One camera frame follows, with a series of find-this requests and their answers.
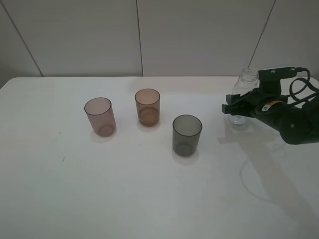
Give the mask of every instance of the gray cup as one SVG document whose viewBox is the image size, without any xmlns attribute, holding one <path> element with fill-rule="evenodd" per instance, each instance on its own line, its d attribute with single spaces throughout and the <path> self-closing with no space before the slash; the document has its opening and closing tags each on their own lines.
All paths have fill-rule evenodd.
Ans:
<svg viewBox="0 0 319 239">
<path fill-rule="evenodd" d="M 173 121 L 173 150 L 187 157 L 195 153 L 200 137 L 202 123 L 195 116 L 182 115 Z"/>
</svg>

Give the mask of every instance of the clear plastic bottle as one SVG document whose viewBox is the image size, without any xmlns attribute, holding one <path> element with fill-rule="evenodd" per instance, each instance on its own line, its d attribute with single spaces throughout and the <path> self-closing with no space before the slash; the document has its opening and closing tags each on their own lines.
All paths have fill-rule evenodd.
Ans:
<svg viewBox="0 0 319 239">
<path fill-rule="evenodd" d="M 232 95 L 244 95 L 258 85 L 258 71 L 253 68 L 245 68 L 235 84 Z M 235 125 L 243 125 L 246 122 L 244 116 L 230 116 L 229 120 Z"/>
</svg>

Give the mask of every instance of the table surface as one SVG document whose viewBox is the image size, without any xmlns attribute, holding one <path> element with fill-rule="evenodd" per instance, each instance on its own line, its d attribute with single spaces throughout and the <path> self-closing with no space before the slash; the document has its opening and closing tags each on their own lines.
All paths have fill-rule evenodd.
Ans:
<svg viewBox="0 0 319 239">
<path fill-rule="evenodd" d="M 237 77 L 15 78 L 0 89 L 0 238 L 319 238 L 319 144 L 287 145 L 221 112 Z M 291 80 L 283 81 L 288 89 Z M 160 123 L 138 123 L 134 94 L 161 94 Z M 112 101 L 101 138 L 84 113 Z M 196 153 L 172 150 L 172 121 L 198 117 Z"/>
</svg>

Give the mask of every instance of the translucent plastic cup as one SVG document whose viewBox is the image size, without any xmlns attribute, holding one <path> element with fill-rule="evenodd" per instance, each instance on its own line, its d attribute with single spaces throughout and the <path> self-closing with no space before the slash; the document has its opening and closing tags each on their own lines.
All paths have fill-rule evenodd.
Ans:
<svg viewBox="0 0 319 239">
<path fill-rule="evenodd" d="M 139 122 L 151 127 L 160 120 L 160 94 L 153 89 L 143 89 L 135 94 Z"/>
<path fill-rule="evenodd" d="M 89 118 L 94 133 L 109 137 L 116 128 L 112 103 L 109 99 L 98 97 L 86 103 L 84 111 Z"/>
<path fill-rule="evenodd" d="M 202 123 L 195 116 L 178 116 L 173 121 L 174 152 L 183 157 L 194 154 L 202 128 Z"/>
</svg>

